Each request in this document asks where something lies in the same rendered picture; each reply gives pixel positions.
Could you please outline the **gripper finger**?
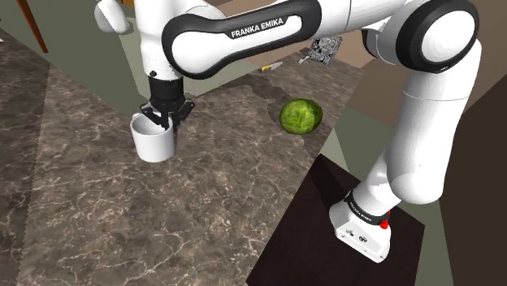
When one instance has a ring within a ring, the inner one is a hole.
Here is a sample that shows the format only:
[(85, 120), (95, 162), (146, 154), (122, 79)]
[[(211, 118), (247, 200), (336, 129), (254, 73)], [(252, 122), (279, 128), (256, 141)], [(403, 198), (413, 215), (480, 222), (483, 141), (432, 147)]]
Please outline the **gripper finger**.
[(140, 105), (141, 113), (150, 119), (154, 124), (167, 130), (169, 128), (169, 112), (165, 106), (162, 110), (157, 110), (150, 103)]
[(173, 120), (173, 131), (177, 132), (178, 127), (180, 124), (186, 120), (186, 118), (189, 116), (192, 109), (195, 107), (195, 103), (192, 99), (186, 99), (183, 103), (183, 105), (178, 109), (178, 111), (174, 111), (172, 114), (172, 120)]

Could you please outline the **white cup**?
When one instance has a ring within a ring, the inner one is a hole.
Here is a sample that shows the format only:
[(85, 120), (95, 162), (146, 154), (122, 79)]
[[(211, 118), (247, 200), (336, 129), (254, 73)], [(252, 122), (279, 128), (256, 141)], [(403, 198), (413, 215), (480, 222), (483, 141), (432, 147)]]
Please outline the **white cup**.
[(148, 163), (160, 163), (175, 153), (173, 122), (168, 119), (168, 129), (153, 123), (142, 113), (132, 115), (130, 128), (138, 157)]

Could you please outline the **green cabbage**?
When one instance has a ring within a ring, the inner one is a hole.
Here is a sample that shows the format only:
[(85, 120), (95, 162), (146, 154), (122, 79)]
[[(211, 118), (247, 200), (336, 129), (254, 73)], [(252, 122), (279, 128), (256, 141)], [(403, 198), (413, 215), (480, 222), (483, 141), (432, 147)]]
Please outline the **green cabbage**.
[(313, 132), (322, 122), (321, 106), (310, 99), (298, 98), (286, 103), (279, 113), (282, 128), (291, 134)]

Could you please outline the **brown wooden furniture leg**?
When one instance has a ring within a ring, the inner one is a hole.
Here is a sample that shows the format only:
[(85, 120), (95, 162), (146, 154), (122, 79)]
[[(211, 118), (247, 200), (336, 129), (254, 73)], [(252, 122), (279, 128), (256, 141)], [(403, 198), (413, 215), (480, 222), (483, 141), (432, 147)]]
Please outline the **brown wooden furniture leg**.
[(16, 1), (19, 5), (20, 10), (24, 14), (24, 17), (28, 23), (28, 26), (30, 27), (30, 29), (32, 31), (33, 36), (36, 38), (36, 41), (41, 48), (41, 51), (44, 54), (47, 54), (48, 50), (47, 50), (46, 44), (45, 44), (44, 39), (41, 35), (40, 29), (38, 28), (37, 22), (33, 16), (32, 10), (28, 4), (28, 0), (16, 0)]

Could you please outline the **black and white patterned box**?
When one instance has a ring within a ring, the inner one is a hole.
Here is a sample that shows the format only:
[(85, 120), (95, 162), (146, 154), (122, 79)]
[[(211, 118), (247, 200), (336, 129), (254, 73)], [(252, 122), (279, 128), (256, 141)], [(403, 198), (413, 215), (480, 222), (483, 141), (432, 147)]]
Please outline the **black and white patterned box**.
[(321, 37), (314, 39), (307, 56), (319, 63), (329, 65), (335, 58), (343, 39), (340, 36)]

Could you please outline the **dark robot stand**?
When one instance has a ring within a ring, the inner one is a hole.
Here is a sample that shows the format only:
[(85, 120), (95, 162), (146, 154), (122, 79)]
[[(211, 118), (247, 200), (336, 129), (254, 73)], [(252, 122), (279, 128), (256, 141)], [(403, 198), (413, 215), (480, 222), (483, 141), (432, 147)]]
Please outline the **dark robot stand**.
[(415, 286), (424, 226), (391, 211), (391, 248), (381, 263), (336, 238), (328, 211), (358, 185), (319, 155), (246, 280), (249, 286)]

